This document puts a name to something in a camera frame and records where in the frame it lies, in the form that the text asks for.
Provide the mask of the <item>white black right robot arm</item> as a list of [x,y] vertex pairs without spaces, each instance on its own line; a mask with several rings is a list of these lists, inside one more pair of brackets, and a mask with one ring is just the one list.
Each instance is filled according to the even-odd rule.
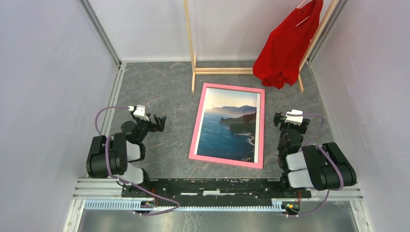
[[284,171],[279,191],[292,197],[299,189],[341,190],[357,184],[357,175],[335,142],[302,144],[310,120],[302,111],[275,113],[279,127],[278,165]]

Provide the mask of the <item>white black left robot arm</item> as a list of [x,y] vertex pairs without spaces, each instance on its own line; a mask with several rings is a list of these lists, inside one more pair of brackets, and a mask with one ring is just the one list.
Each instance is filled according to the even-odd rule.
[[166,117],[154,115],[154,121],[134,117],[124,122],[120,129],[108,139],[105,135],[93,137],[86,161],[86,170],[91,178],[114,177],[116,181],[129,185],[140,197],[152,191],[149,176],[143,168],[131,165],[143,161],[146,147],[143,140],[150,132],[164,131]]

